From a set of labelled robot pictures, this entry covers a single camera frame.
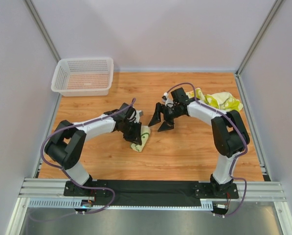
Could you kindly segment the aluminium left corner post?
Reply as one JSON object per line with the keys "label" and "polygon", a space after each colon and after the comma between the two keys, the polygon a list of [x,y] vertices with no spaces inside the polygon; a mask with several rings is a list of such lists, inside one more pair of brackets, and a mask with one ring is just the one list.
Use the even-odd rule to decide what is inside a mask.
{"label": "aluminium left corner post", "polygon": [[58,63],[61,60],[61,56],[59,55],[44,23],[43,20],[38,13],[38,10],[32,0],[23,0],[28,12],[30,13],[33,21],[35,22],[36,27],[38,28],[41,36],[43,37],[48,49],[50,50],[54,60]]}

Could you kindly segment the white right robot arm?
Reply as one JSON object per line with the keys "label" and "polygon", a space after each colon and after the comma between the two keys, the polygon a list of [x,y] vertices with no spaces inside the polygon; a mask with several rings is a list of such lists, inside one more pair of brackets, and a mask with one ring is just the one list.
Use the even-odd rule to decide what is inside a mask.
{"label": "white right robot arm", "polygon": [[215,194],[226,193],[232,187],[237,160],[249,144],[249,135],[239,112],[233,110],[226,113],[192,98],[166,104],[158,102],[149,126],[161,123],[159,132],[172,130],[174,119],[184,115],[211,126],[219,157],[210,176],[210,186]]}

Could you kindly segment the green and cream patterned towel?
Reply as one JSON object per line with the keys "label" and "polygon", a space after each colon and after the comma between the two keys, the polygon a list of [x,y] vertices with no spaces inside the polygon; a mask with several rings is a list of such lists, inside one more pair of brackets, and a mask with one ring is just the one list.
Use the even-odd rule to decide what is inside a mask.
{"label": "green and cream patterned towel", "polygon": [[141,145],[132,143],[131,149],[136,151],[136,152],[142,152],[142,150],[144,149],[144,147],[145,147],[145,145],[150,137],[150,134],[151,134],[150,127],[143,125],[141,127]]}

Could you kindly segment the yellow and cream towel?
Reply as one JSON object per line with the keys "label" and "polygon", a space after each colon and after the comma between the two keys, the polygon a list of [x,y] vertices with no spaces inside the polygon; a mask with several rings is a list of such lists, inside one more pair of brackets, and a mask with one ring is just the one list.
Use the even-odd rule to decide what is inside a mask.
{"label": "yellow and cream towel", "polygon": [[186,95],[189,98],[193,98],[194,94],[196,94],[196,98],[197,100],[199,100],[200,104],[204,103],[208,106],[211,106],[218,110],[223,110],[225,112],[229,112],[232,110],[240,112],[244,107],[241,101],[236,99],[229,92],[203,94],[200,88],[196,88],[195,92],[194,91],[186,92]]}

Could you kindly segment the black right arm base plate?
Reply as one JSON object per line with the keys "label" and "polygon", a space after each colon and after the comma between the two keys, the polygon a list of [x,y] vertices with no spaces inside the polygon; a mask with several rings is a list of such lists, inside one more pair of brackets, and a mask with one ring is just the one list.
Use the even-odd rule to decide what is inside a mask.
{"label": "black right arm base plate", "polygon": [[200,199],[238,199],[236,184],[232,183],[224,188],[216,188],[212,183],[197,183],[193,187],[194,196]]}

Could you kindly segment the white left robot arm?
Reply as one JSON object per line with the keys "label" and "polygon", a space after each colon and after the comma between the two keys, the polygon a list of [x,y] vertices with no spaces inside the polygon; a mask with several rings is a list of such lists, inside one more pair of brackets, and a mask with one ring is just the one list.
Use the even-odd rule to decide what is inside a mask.
{"label": "white left robot arm", "polygon": [[83,122],[63,120],[42,144],[41,157],[48,155],[70,180],[82,188],[92,187],[92,177],[80,162],[84,144],[100,135],[121,132],[123,139],[130,143],[142,144],[140,117],[141,110],[132,104],[123,103],[119,109],[104,112],[101,116]]}

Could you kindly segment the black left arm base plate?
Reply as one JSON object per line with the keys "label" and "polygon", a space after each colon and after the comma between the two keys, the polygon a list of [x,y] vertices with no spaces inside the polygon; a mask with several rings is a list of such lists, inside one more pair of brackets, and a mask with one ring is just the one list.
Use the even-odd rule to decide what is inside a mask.
{"label": "black left arm base plate", "polygon": [[67,181],[64,188],[64,196],[73,196],[73,197],[108,197],[112,196],[112,193],[108,190],[97,190],[97,189],[87,189],[75,185],[71,181]]}

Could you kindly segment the aluminium front frame rail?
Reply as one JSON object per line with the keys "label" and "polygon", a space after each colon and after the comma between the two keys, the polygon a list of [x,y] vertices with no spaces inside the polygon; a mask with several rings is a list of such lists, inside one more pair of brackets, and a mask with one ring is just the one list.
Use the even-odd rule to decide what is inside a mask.
{"label": "aluminium front frame rail", "polygon": [[142,181],[142,180],[97,180],[93,189],[78,188],[67,179],[25,179],[20,197],[107,197],[104,189],[111,188],[116,196],[132,194],[150,196],[156,194],[181,195],[198,199],[235,199],[247,201],[286,200],[279,182],[235,182],[228,188],[215,191],[211,183],[197,181]]}

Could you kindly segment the aluminium corner post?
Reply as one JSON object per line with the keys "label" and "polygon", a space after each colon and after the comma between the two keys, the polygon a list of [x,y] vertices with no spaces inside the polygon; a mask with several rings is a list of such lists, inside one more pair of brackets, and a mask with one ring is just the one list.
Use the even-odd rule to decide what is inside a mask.
{"label": "aluminium corner post", "polygon": [[28,12],[30,13],[33,21],[35,22],[36,27],[38,28],[41,36],[43,37],[48,49],[50,50],[54,60],[58,63],[61,60],[61,56],[59,55],[44,23],[43,20],[38,13],[38,10],[32,0],[23,0]]}
{"label": "aluminium corner post", "polygon": [[254,54],[255,50],[259,46],[261,40],[263,39],[265,33],[267,32],[268,28],[270,27],[273,19],[279,12],[281,6],[283,5],[284,0],[275,0],[271,9],[269,10],[267,16],[265,17],[262,25],[260,26],[256,36],[254,37],[252,43],[250,44],[249,49],[247,50],[245,56],[243,57],[239,67],[237,68],[235,75],[240,76],[243,70],[245,69],[246,65],[250,61],[252,55]]}

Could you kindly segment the white perforated plastic basket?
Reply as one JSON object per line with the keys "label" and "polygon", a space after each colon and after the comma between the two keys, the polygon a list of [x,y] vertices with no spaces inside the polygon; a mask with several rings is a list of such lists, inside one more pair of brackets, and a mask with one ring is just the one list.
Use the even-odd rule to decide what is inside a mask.
{"label": "white perforated plastic basket", "polygon": [[51,90],[62,96],[106,96],[112,86],[114,62],[110,57],[61,59]]}

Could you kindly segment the aluminium right corner post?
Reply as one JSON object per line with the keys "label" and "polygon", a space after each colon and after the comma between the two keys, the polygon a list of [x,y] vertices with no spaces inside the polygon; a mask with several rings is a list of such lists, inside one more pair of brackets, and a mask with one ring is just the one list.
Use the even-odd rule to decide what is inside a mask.
{"label": "aluminium right corner post", "polygon": [[252,55],[254,54],[255,50],[259,46],[261,40],[263,39],[265,33],[267,32],[268,28],[270,27],[273,19],[279,12],[281,6],[283,5],[284,0],[275,0],[271,9],[269,10],[267,16],[265,17],[262,25],[260,26],[256,36],[254,37],[252,43],[250,44],[249,49],[247,50],[245,56],[243,57],[239,67],[237,68],[235,75],[240,76],[243,70],[245,69],[246,65],[250,61]]}

